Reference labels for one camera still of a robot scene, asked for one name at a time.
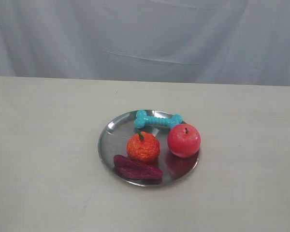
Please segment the turquoise toy bone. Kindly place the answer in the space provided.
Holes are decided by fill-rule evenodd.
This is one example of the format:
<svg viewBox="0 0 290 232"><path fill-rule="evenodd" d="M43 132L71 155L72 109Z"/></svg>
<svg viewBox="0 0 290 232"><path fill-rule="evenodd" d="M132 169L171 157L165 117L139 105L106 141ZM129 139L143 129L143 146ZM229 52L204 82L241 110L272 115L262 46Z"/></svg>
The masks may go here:
<svg viewBox="0 0 290 232"><path fill-rule="evenodd" d="M147 125L166 127L169 129L183 122L182 116L175 114L171 118L162 118L149 116L145 110L139 110L136 112L136 119L134 121L134 126L137 129L142 129Z"/></svg>

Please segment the orange tangerine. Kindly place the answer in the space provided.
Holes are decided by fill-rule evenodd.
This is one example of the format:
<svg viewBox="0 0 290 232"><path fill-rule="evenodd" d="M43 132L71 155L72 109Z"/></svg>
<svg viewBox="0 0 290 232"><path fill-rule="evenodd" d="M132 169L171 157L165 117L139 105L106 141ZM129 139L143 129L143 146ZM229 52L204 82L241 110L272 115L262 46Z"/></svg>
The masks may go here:
<svg viewBox="0 0 290 232"><path fill-rule="evenodd" d="M127 143L127 154L133 160L152 162L160 155L160 142L154 135L138 131Z"/></svg>

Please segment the round stainless steel plate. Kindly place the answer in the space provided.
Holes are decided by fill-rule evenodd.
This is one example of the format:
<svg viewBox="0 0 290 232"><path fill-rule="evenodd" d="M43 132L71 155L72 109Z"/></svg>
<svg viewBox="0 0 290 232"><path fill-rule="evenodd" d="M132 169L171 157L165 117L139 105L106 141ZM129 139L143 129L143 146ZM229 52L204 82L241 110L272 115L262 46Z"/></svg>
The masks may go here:
<svg viewBox="0 0 290 232"><path fill-rule="evenodd" d="M136 114L136 111L131 111L114 118L101 132L98 141L98 153L105 168L113 176L126 183L147 188L158 188L172 184L193 173L201 152L198 151L195 155L186 159L176 157L171 153L167 145L170 129L164 126L148 125L142 128L141 131L151 133L160 142L160 155L149 165L161 169L163 172L162 178L159 180L133 180L120 174L114 165L114 156L127 156L126 146L128 140L136 133L134 128Z"/></svg>

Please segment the red apple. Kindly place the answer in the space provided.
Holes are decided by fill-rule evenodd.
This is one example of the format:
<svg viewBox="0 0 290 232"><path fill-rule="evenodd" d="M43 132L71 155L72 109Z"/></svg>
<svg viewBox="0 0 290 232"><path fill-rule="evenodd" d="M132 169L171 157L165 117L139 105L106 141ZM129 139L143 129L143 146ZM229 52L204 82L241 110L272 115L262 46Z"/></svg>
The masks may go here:
<svg viewBox="0 0 290 232"><path fill-rule="evenodd" d="M201 136L194 126L178 124L170 130L167 144L175 156L186 159L199 151Z"/></svg>

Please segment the purple sweet potato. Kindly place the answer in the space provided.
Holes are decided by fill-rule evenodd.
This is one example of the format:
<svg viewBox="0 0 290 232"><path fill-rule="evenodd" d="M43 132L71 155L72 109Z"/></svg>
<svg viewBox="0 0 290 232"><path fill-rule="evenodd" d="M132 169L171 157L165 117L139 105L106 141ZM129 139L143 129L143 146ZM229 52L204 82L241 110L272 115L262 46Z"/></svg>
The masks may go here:
<svg viewBox="0 0 290 232"><path fill-rule="evenodd" d="M122 155L115 155L113 161L116 170L128 179L159 180L163 177L163 172L159 168Z"/></svg>

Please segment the white backdrop cloth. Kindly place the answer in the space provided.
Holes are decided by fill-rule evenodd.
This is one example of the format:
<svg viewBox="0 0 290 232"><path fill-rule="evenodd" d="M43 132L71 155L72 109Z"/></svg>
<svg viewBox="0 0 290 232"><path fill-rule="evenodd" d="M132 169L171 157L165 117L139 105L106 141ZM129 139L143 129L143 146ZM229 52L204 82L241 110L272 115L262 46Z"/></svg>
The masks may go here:
<svg viewBox="0 0 290 232"><path fill-rule="evenodd" d="M290 0L0 0L0 76L290 86Z"/></svg>

